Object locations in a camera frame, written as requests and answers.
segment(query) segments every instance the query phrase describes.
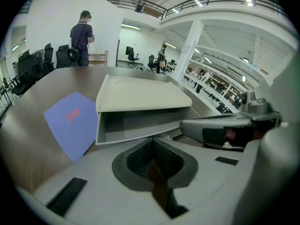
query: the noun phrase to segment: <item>office chair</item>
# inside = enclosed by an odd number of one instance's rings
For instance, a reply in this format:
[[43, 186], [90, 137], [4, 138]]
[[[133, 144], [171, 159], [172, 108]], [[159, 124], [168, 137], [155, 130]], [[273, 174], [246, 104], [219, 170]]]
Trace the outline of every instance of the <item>office chair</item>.
[[48, 74], [45, 67], [45, 62], [43, 62], [41, 58], [41, 53], [30, 55], [30, 57], [26, 59], [26, 62], [28, 63], [29, 67], [30, 65], [32, 66], [32, 75], [37, 81]]
[[161, 74], [166, 75], [166, 73], [165, 73], [166, 72], [166, 67], [167, 67], [167, 59], [165, 59], [165, 66], [161, 68], [161, 71], [162, 71]]
[[24, 94], [29, 88], [31, 88], [32, 85], [34, 85], [34, 83], [36, 82], [36, 78], [34, 77], [32, 72], [35, 57], [31, 56], [29, 52], [26, 51], [26, 53], [20, 56], [18, 60], [19, 61], [16, 66], [18, 71], [17, 75], [20, 82], [16, 80], [16, 85], [10, 92], [17, 96], [20, 96]]
[[57, 58], [57, 68], [69, 68], [72, 66], [72, 62], [68, 56], [67, 50], [69, 49], [69, 45], [59, 46], [58, 51], [56, 52]]
[[125, 54], [128, 55], [128, 60], [131, 61], [131, 62], [128, 62], [127, 65], [132, 64], [133, 66], [136, 67], [135, 61], [139, 60], [139, 58], [137, 58], [137, 56], [139, 55], [139, 53], [136, 55], [136, 58], [135, 58], [135, 53], [133, 51], [133, 48], [127, 46]]
[[148, 67], [149, 67], [149, 70], [154, 73], [154, 71], [153, 71], [153, 68], [154, 68], [154, 55], [149, 56]]
[[52, 62], [52, 56], [53, 56], [53, 48], [51, 46], [51, 43], [49, 43], [45, 46], [45, 53], [44, 53], [44, 57], [45, 57], [44, 63], [48, 73], [54, 70], [54, 66], [53, 66], [54, 62]]

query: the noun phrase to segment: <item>black strip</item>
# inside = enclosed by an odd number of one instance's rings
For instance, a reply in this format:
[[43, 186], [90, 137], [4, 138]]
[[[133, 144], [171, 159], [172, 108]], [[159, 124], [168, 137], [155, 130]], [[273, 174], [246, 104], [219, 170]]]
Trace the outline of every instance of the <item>black strip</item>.
[[231, 165], [236, 165], [238, 163], [238, 160], [227, 158], [227, 157], [217, 157], [215, 160], [221, 163], [227, 163]]
[[87, 180], [73, 178], [53, 199], [47, 208], [57, 215], [64, 216], [76, 197], [80, 194]]

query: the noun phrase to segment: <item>metal railing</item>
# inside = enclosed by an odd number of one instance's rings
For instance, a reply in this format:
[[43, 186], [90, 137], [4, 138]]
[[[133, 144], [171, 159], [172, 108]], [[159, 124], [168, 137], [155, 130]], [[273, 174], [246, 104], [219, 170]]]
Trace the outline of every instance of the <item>metal railing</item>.
[[162, 19], [167, 9], [147, 0], [107, 0], [119, 8], [127, 8], [138, 13], [148, 14], [155, 18]]
[[26, 2], [24, 2], [21, 9], [19, 10], [18, 14], [29, 13], [29, 8], [31, 6], [31, 3], [32, 3], [32, 0], [26, 0]]
[[278, 1], [276, 0], [187, 0], [185, 2], [182, 2], [170, 9], [167, 10], [166, 16], [171, 15], [173, 13], [179, 13], [184, 9], [187, 8], [199, 8], [202, 6], [206, 6], [209, 4], [245, 4], [245, 6], [256, 6], [256, 7], [262, 7], [268, 10], [272, 10], [275, 13], [282, 14], [283, 16], [287, 17], [284, 9], [280, 6]]

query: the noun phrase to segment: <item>desk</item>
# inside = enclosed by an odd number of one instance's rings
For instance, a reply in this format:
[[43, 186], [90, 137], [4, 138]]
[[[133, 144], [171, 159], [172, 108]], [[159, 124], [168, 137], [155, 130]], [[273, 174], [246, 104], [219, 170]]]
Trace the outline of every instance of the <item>desk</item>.
[[[119, 67], [68, 67], [56, 69], [34, 84], [8, 112], [0, 129], [0, 152], [15, 184], [30, 193], [72, 161], [58, 145], [43, 112], [78, 91], [96, 101], [105, 75], [172, 82], [192, 99], [200, 116], [214, 112], [170, 76]], [[93, 143], [87, 153], [98, 150]]]

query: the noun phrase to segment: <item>white column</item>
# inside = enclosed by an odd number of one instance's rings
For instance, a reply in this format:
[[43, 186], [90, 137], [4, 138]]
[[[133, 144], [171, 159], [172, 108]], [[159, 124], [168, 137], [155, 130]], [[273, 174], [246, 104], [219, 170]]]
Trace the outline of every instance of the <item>white column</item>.
[[225, 96], [226, 93], [228, 93], [229, 89], [231, 88], [231, 84], [227, 87], [227, 90], [225, 91], [225, 93], [222, 95], [223, 97]]
[[183, 72], [187, 69], [188, 63], [194, 54], [195, 46], [198, 44], [203, 27], [204, 24], [200, 20], [193, 21], [186, 42], [181, 50], [181, 55], [178, 59], [177, 66], [172, 74], [172, 78], [178, 82], [182, 78]]

